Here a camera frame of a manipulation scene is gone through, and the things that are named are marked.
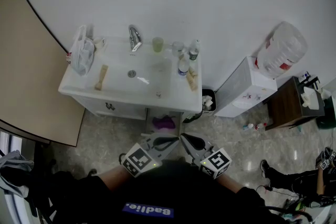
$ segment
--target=gray cloth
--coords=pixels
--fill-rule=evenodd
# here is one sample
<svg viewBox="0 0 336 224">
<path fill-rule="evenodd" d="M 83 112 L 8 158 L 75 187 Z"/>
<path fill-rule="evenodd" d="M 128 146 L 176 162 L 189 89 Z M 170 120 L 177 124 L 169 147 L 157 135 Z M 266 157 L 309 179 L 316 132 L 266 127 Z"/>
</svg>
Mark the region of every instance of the gray cloth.
<svg viewBox="0 0 336 224">
<path fill-rule="evenodd" d="M 0 188 L 7 189 L 20 197 L 26 198 L 29 191 L 28 187 L 19 187 L 8 182 L 1 175 L 1 169 L 4 167 L 17 168 L 23 171 L 30 172 L 34 167 L 34 162 L 26 160 L 26 158 L 22 156 L 19 151 L 12 151 L 0 158 Z"/>
</svg>

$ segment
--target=marble floor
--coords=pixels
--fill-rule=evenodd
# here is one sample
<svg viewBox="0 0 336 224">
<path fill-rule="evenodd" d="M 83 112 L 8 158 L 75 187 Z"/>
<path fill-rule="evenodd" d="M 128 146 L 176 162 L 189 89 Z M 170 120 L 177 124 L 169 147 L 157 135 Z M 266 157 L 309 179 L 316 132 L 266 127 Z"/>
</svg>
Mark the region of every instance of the marble floor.
<svg viewBox="0 0 336 224">
<path fill-rule="evenodd" d="M 285 174 L 300 173 L 314 169 L 315 159 L 323 148 L 331 146 L 331 130 L 319 130 L 315 121 L 302 125 L 302 129 L 273 129 L 270 131 L 247 130 L 247 123 L 268 121 L 267 107 L 258 105 L 244 114 L 231 119 L 203 116 L 197 121 L 183 124 L 185 132 L 207 135 L 219 147 L 223 147 L 233 160 L 226 173 L 243 185 L 256 189 L 267 183 L 262 178 L 260 161 L 269 164 Z M 141 140 L 145 122 L 140 120 L 96 117 L 86 111 L 79 133 L 77 147 L 52 143 L 49 149 L 57 160 L 59 170 L 68 170 L 76 178 L 87 175 L 92 168 L 98 173 L 119 165 L 118 157 L 126 153 L 135 142 Z M 169 156 L 175 159 L 185 155 L 179 145 Z M 294 195 L 285 190 L 278 190 Z M 267 205 L 281 206 L 291 197 L 259 188 L 258 193 Z"/>
</svg>

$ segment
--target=person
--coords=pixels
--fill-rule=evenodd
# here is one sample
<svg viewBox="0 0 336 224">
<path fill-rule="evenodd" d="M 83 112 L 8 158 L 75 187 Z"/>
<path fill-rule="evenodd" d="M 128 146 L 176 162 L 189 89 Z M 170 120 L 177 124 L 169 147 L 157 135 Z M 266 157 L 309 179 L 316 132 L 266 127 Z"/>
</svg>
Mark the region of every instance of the person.
<svg viewBox="0 0 336 224">
<path fill-rule="evenodd" d="M 318 196 L 336 196 L 336 168 L 333 161 L 325 170 L 320 165 L 317 167 L 317 170 L 301 174 L 284 175 L 270 167 L 265 159 L 260 164 L 264 177 L 270 179 L 271 188 L 287 189 L 316 201 L 319 200 Z"/>
<path fill-rule="evenodd" d="M 54 180 L 61 184 L 55 174 Z M 133 178 L 122 165 L 99 176 L 64 184 L 66 196 L 54 223 L 145 223 L 220 221 L 287 223 L 266 208 L 253 189 L 227 175 L 216 180 L 183 161 L 163 165 Z"/>
</svg>

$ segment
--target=drawer handle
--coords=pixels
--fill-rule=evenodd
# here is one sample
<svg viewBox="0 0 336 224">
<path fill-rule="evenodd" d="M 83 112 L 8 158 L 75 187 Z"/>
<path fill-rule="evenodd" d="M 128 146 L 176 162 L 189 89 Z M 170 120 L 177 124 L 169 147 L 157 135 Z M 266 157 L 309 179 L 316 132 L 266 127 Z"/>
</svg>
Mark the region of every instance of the drawer handle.
<svg viewBox="0 0 336 224">
<path fill-rule="evenodd" d="M 108 110 L 109 110 L 109 109 L 115 110 L 115 107 L 112 106 L 112 104 L 107 104 L 107 103 L 105 103 L 105 105 L 106 105 L 106 107 L 107 107 Z"/>
</svg>

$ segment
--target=large plastic jug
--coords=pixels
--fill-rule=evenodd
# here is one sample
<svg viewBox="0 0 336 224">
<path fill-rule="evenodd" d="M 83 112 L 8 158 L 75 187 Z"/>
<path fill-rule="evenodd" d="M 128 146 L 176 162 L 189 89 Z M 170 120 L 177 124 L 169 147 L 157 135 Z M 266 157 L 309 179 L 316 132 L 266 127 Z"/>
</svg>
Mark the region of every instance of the large plastic jug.
<svg viewBox="0 0 336 224">
<path fill-rule="evenodd" d="M 262 74 L 275 79 L 298 62 L 307 50 L 307 42 L 300 31 L 292 24 L 282 22 L 263 44 L 255 64 Z"/>
</svg>

